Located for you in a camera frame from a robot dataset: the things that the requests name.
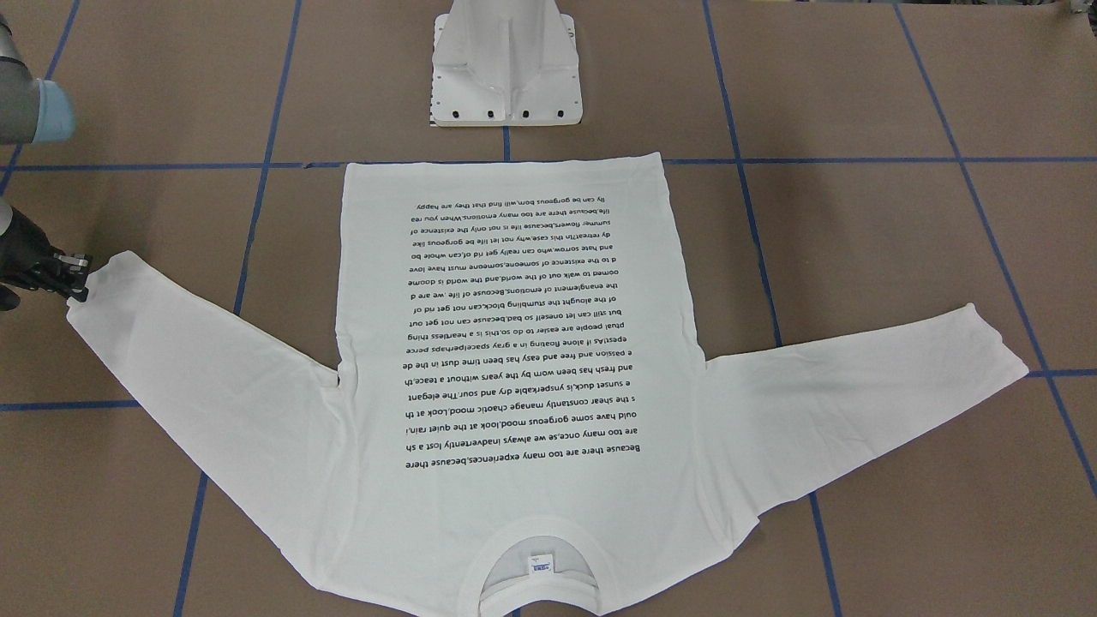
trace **brown cardboard surface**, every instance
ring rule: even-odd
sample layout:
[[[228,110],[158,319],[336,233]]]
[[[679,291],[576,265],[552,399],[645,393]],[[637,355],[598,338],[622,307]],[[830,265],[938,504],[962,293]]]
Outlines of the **brown cardboard surface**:
[[[958,166],[765,165],[747,176],[785,344],[973,302],[1038,368]]]
[[[756,259],[735,169],[680,165],[666,175],[705,357],[771,348],[761,280],[749,268],[730,267]]]
[[[71,7],[0,7],[39,76]],[[821,490],[817,520],[806,498],[780,506],[731,560],[624,613],[1092,613],[1095,485],[1074,441],[1097,458],[1097,42],[1084,16],[559,0],[584,122],[505,133],[427,125],[431,29],[449,7],[308,0],[294,29],[293,3],[81,2],[55,75],[77,135],[26,147],[4,197],[63,249],[99,262],[133,249],[223,307],[239,296],[245,319],[333,367],[342,170],[297,164],[501,160],[508,135],[514,160],[659,150],[678,159],[666,173],[708,357],[771,347],[770,296],[785,344],[974,302],[1052,371],[1062,406],[1045,373],[1022,380]],[[1055,160],[993,158],[1034,156]],[[64,313],[39,292],[0,314],[0,616],[397,614],[308,587],[213,483],[188,553],[197,471],[142,410],[94,408],[128,394]]]
[[[952,155],[891,5],[713,2],[712,19],[744,157]]]
[[[1097,458],[1097,379],[1062,378],[1055,386],[1063,397],[1064,406],[1071,414],[1078,440],[1089,460]]]
[[[231,310],[258,175],[235,169],[19,173],[4,197],[48,229],[56,246],[92,255],[94,268],[133,250],[192,293]],[[23,304],[3,314],[0,328],[0,357],[19,358],[4,367],[3,400],[128,397],[68,326],[63,299],[19,293]]]
[[[583,122],[514,128],[514,160],[732,156],[700,2],[557,5],[575,18]]]
[[[69,142],[23,165],[261,161],[293,7],[104,0],[81,4],[54,79]]]
[[[434,18],[451,4],[304,3],[274,160],[499,160],[497,128],[429,125]]]
[[[341,168],[271,171],[240,313],[332,369],[342,177]]]
[[[1048,362],[1097,367],[1097,162],[971,165]]]
[[[143,410],[0,414],[0,615],[170,614],[199,471]]]
[[[1042,380],[819,491],[844,615],[1087,615],[1094,495]]]
[[[904,7],[964,156],[1097,155],[1097,40],[1063,2]]]

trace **shirt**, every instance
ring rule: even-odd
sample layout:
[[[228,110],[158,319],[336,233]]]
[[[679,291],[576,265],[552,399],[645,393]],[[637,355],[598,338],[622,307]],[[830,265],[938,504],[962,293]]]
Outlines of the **shirt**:
[[[312,585],[602,615],[1027,373],[968,305],[708,362],[658,155],[352,165],[337,370],[132,253],[69,321]]]

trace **gray robot arm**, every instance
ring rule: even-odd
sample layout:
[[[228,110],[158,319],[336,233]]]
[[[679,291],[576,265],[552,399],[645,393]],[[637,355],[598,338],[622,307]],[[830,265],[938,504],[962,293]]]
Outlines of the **gray robot arm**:
[[[0,144],[68,139],[76,128],[75,117],[60,86],[31,75],[0,14]]]
[[[0,144],[67,139],[76,125],[72,105],[59,86],[34,79],[0,15]],[[0,199],[0,283],[44,289],[83,301],[91,257],[68,256],[49,244],[45,232]],[[19,296],[0,284],[0,311],[19,305]]]

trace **shirt sleeve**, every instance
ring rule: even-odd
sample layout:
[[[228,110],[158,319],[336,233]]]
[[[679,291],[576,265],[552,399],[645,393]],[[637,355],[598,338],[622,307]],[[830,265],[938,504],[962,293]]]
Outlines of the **shirt sleeve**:
[[[725,513],[803,495],[1028,372],[971,304],[893,328],[725,356],[698,397],[702,464]]]
[[[295,561],[295,547],[308,550],[309,497],[330,481],[327,457],[341,448],[336,372],[192,295],[133,253],[92,273],[88,288],[86,303],[69,303],[76,330]]]

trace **blue tape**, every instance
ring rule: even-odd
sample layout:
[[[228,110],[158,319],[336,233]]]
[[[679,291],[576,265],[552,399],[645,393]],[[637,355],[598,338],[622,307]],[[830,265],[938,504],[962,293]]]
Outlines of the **blue tape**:
[[[113,165],[19,165],[15,171],[185,171],[192,169],[262,169],[262,162],[146,162]]]
[[[271,169],[313,169],[332,168],[344,165],[407,165],[408,162],[429,162],[431,165],[483,165],[487,162],[499,162],[498,160],[317,160],[312,162],[271,162],[267,167]]]
[[[745,158],[744,165],[836,165],[836,164],[881,164],[881,162],[955,162],[957,159],[947,156],[850,156],[850,157],[811,157],[811,158]]]
[[[183,568],[179,573],[179,588],[176,591],[176,607],[172,617],[182,617],[183,604],[186,602],[186,585],[191,580],[191,564],[194,562],[194,547],[199,543],[199,526],[202,524],[202,507],[205,505],[205,490],[210,476],[203,471],[199,474],[199,489],[194,495],[194,511],[191,512],[191,527],[186,531],[186,549],[183,551]]]
[[[8,167],[4,168],[3,177],[0,178],[0,195],[8,189],[8,182],[11,181],[11,175],[15,172],[15,164],[19,162],[19,155],[22,153],[22,144],[15,146],[15,150],[11,153],[11,158],[8,159]]]
[[[1050,370],[1048,374],[1051,377],[1097,377],[1097,369],[1060,369]]]
[[[0,412],[53,412],[66,410],[123,410],[140,407],[137,401],[61,401],[56,403],[0,403]]]
[[[1097,156],[968,156],[966,162],[1097,162]]]
[[[65,30],[61,31],[61,38],[57,42],[57,49],[54,51],[54,57],[49,60],[49,68],[46,69],[46,75],[43,79],[54,78],[54,71],[57,70],[57,65],[61,61],[61,54],[65,53],[65,45],[68,44],[68,36],[72,32],[72,24],[76,23],[76,14],[79,10],[80,0],[72,0],[72,7],[69,8],[69,16],[65,20]]]
[[[986,232],[986,237],[991,243],[991,249],[994,251],[994,258],[998,261],[998,268],[1002,270],[1002,276],[1006,280],[1006,287],[1009,288],[1009,294],[1014,299],[1014,305],[1017,307],[1017,313],[1021,317],[1021,323],[1025,325],[1025,332],[1028,333],[1029,341],[1032,344],[1032,349],[1036,351],[1037,361],[1040,362],[1040,369],[1043,370],[1044,379],[1048,382],[1048,388],[1051,390],[1052,397],[1055,400],[1055,406],[1059,410],[1059,415],[1063,419],[1063,425],[1066,428],[1066,433],[1071,438],[1071,442],[1074,445],[1074,452],[1078,457],[1078,461],[1082,463],[1082,469],[1085,471],[1086,478],[1089,480],[1089,489],[1097,496],[1097,478],[1094,476],[1093,467],[1089,464],[1089,458],[1086,456],[1085,449],[1082,447],[1082,440],[1078,439],[1077,431],[1074,429],[1074,423],[1071,420],[1071,414],[1066,411],[1066,406],[1063,404],[1062,397],[1059,395],[1059,388],[1055,385],[1055,380],[1050,374],[1050,369],[1048,367],[1048,360],[1044,358],[1043,349],[1040,348],[1040,341],[1037,339],[1036,330],[1032,328],[1032,323],[1029,319],[1028,312],[1025,311],[1025,304],[1021,302],[1020,293],[1017,291],[1017,285],[1014,284],[1014,278],[1009,273],[1009,267],[1006,265],[1005,256],[1002,254],[1002,249],[998,246],[997,238],[994,237],[994,229],[991,228],[991,220],[986,215],[986,211],[983,209],[983,202],[979,198],[979,192],[975,190],[975,183],[971,179],[971,173],[968,172],[968,165],[964,162],[963,156],[960,155],[960,147],[957,145],[955,137],[952,134],[952,127],[949,126],[949,121],[945,117],[945,109],[941,106],[940,100],[937,98],[937,91],[934,89],[934,85],[929,79],[929,72],[926,71],[926,66],[921,61],[921,55],[918,53],[918,46],[914,43],[914,36],[911,35],[911,29],[906,25],[906,20],[903,19],[903,11],[900,9],[900,4],[892,4],[895,10],[895,16],[898,19],[900,26],[903,29],[903,35],[906,36],[907,45],[911,47],[911,53],[914,54],[914,61],[918,65],[918,71],[921,72],[921,79],[926,83],[926,89],[929,91],[929,98],[934,101],[934,108],[937,110],[937,115],[941,120],[941,126],[945,127],[945,135],[949,139],[949,144],[952,146],[952,152],[955,155],[957,162],[960,165],[960,171],[963,172],[964,182],[968,184],[968,191],[971,193],[972,202],[975,204],[975,210],[979,212],[980,221],[983,223],[983,229]]]
[[[746,168],[743,166],[743,155],[739,150],[739,137],[735,131],[735,115],[732,113],[732,101],[727,94],[727,86],[724,81],[724,66],[720,61],[720,49],[716,46],[716,32],[712,26],[712,11],[709,9],[709,0],[703,0],[704,21],[709,29],[709,46],[712,49],[712,59],[716,65],[716,80],[720,82],[720,96],[724,100],[724,115],[727,117],[727,132],[732,138],[732,150],[735,154],[735,167],[739,175],[739,188],[743,190],[743,203],[747,211],[747,223],[750,226],[750,239],[755,243],[755,251],[758,256],[758,272],[761,276],[761,285],[766,292],[766,301],[769,303],[769,317],[773,324],[773,341],[778,347],[781,341],[781,326],[777,319],[777,305],[773,303],[773,292],[769,284],[769,273],[766,270],[766,256],[761,249],[761,237],[758,235],[758,221],[755,218],[754,203],[750,200],[750,188],[747,186]]]
[[[263,155],[262,172],[259,175],[259,188],[256,191],[256,203],[251,209],[251,223],[248,226],[248,239],[244,245],[244,261],[240,266],[240,279],[236,287],[236,301],[233,313],[240,314],[244,308],[244,291],[248,284],[248,263],[251,259],[251,246],[256,242],[256,228],[259,215],[262,213],[263,197],[267,193],[267,178],[270,175],[271,158],[274,155],[274,141],[278,137],[278,123],[282,115],[282,99],[285,97],[285,86],[290,80],[290,65],[293,60],[293,46],[297,38],[297,22],[301,20],[301,2],[293,5],[293,21],[290,23],[290,41],[285,48],[285,59],[282,61],[282,77],[278,85],[278,98],[274,99],[274,113],[271,115],[271,128],[267,136],[267,153]]]
[[[666,165],[735,165],[734,158],[665,158]]]
[[[819,500],[815,491],[807,493],[807,501],[812,504],[812,518],[815,519],[815,535],[819,540],[819,552],[823,554],[823,570],[826,573],[826,584],[830,590],[830,607],[834,609],[834,617],[841,617],[841,598],[838,596],[838,582],[834,577],[834,565],[830,563],[830,548],[826,541],[826,528],[823,526],[823,512],[819,509]]]

